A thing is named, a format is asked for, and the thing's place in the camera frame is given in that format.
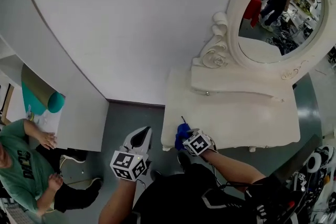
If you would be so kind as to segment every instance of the mirror frame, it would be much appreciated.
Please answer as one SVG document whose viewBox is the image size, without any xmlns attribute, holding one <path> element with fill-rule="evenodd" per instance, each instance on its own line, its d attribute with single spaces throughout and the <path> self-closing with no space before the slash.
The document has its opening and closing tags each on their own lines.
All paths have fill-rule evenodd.
<svg viewBox="0 0 336 224">
<path fill-rule="evenodd" d="M 283 61 L 274 63 L 255 62 L 244 55 L 238 43 L 239 26 L 245 11 L 242 7 L 247 7 L 249 1 L 230 0 L 227 9 L 229 52 L 239 65 L 249 70 L 275 72 L 277 76 L 281 76 L 283 80 L 289 80 L 293 84 L 315 66 L 336 43 L 334 0 L 323 0 L 324 8 L 322 10 L 324 10 L 324 14 L 318 22 L 318 32 L 309 44 Z"/>
</svg>

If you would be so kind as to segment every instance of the red clothing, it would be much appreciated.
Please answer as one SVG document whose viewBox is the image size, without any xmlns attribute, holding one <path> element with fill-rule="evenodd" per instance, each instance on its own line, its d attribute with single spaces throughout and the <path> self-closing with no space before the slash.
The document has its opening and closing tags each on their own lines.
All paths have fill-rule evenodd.
<svg viewBox="0 0 336 224">
<path fill-rule="evenodd" d="M 243 18 L 247 20 L 251 20 L 251 26 L 252 28 L 256 26 L 258 22 L 258 16 L 261 11 L 261 0 L 251 0 L 250 3 L 248 4 Z"/>
</svg>

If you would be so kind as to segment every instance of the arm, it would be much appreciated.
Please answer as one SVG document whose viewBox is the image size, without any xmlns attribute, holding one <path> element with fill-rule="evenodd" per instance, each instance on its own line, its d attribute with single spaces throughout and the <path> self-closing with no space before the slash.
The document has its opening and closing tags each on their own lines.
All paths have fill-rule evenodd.
<svg viewBox="0 0 336 224">
<path fill-rule="evenodd" d="M 285 12 L 288 10 L 289 2 L 290 2 L 290 0 L 286 0 L 286 5 L 285 5 L 285 9 L 284 9 Z"/>
<path fill-rule="evenodd" d="M 63 184 L 60 175 L 53 174 L 49 176 L 49 186 L 42 196 L 37 200 L 37 215 L 42 216 L 54 201 L 55 194 Z"/>
<path fill-rule="evenodd" d="M 120 180 L 117 190 L 100 213 L 99 224 L 119 224 L 131 213 L 136 184 Z"/>
<path fill-rule="evenodd" d="M 37 200 L 37 215 L 42 216 L 51 206 L 54 201 L 56 191 L 47 188 L 42 196 Z"/>
<path fill-rule="evenodd" d="M 54 133 L 45 133 L 41 131 L 34 122 L 24 119 L 23 122 L 25 133 L 37 139 L 46 149 L 56 147 L 56 137 Z"/>
<path fill-rule="evenodd" d="M 223 156 L 220 153 L 206 150 L 201 155 L 209 163 L 215 166 L 227 181 L 252 184 L 260 179 L 265 178 L 265 175 L 263 175 L 254 167 L 235 159 Z M 237 189 L 244 192 L 247 187 L 241 187 Z"/>
</svg>

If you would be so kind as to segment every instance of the white vanity table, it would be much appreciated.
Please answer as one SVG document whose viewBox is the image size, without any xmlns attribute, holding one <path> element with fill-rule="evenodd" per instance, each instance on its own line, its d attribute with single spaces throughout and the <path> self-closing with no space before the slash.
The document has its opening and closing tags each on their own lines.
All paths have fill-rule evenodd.
<svg viewBox="0 0 336 224">
<path fill-rule="evenodd" d="M 283 146 L 300 140 L 292 85 L 326 55 L 336 40 L 333 0 L 300 49 L 281 55 L 264 41 L 238 36 L 249 0 L 230 0 L 227 13 L 213 16 L 213 38 L 191 70 L 172 70 L 161 142 L 174 147 L 183 116 L 191 128 L 210 135 L 217 148 Z"/>
</svg>

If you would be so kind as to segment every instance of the white shoe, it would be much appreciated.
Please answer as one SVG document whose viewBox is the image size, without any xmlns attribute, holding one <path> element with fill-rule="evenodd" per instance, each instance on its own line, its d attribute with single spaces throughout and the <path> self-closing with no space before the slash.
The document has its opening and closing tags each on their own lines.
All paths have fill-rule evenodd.
<svg viewBox="0 0 336 224">
<path fill-rule="evenodd" d="M 262 28 L 266 29 L 269 32 L 273 32 L 273 28 L 270 25 L 261 24 Z"/>
</svg>

